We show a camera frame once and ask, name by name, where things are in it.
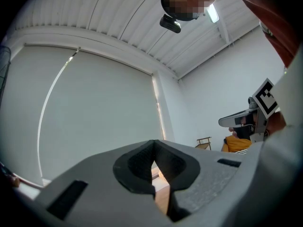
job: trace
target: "fluorescent light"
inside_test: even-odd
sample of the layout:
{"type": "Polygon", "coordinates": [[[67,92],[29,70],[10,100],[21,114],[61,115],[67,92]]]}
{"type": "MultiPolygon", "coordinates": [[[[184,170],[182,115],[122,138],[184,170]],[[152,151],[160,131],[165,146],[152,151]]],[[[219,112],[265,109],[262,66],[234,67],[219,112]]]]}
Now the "fluorescent light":
{"type": "Polygon", "coordinates": [[[212,23],[216,23],[219,21],[220,18],[218,16],[217,10],[213,4],[210,5],[208,8],[206,8],[206,11],[207,11],[208,16],[210,17],[210,20],[212,23]]]}

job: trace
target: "white ceiling panel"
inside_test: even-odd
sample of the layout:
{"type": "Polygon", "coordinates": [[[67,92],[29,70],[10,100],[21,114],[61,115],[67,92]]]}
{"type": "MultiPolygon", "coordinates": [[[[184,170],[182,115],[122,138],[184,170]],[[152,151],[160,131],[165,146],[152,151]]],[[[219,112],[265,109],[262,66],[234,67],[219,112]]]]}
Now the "white ceiling panel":
{"type": "Polygon", "coordinates": [[[175,34],[159,25],[160,0],[29,0],[14,30],[35,26],[77,27],[122,40],[173,70],[178,77],[258,25],[242,0],[216,0],[221,19],[180,22],[175,34]]]}

